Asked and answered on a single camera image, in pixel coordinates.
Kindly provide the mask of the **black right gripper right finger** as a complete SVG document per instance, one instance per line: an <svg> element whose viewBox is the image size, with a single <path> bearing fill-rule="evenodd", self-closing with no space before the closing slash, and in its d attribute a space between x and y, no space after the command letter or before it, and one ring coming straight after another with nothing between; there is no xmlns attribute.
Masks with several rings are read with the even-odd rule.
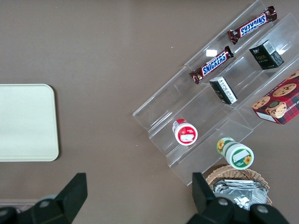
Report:
<svg viewBox="0 0 299 224"><path fill-rule="evenodd" d="M244 210L232 201L216 197L203 174L192 174L192 196L198 213L189 224L288 224L282 213L266 204L254 204Z"/></svg>

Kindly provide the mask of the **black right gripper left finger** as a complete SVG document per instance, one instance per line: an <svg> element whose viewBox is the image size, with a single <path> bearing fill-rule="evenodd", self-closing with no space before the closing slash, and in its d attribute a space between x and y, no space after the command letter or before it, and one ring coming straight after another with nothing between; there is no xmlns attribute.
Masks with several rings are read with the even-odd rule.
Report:
<svg viewBox="0 0 299 224"><path fill-rule="evenodd" d="M77 173L53 199L37 202L18 213L12 206L0 209L2 224L71 224L88 196L86 173Z"/></svg>

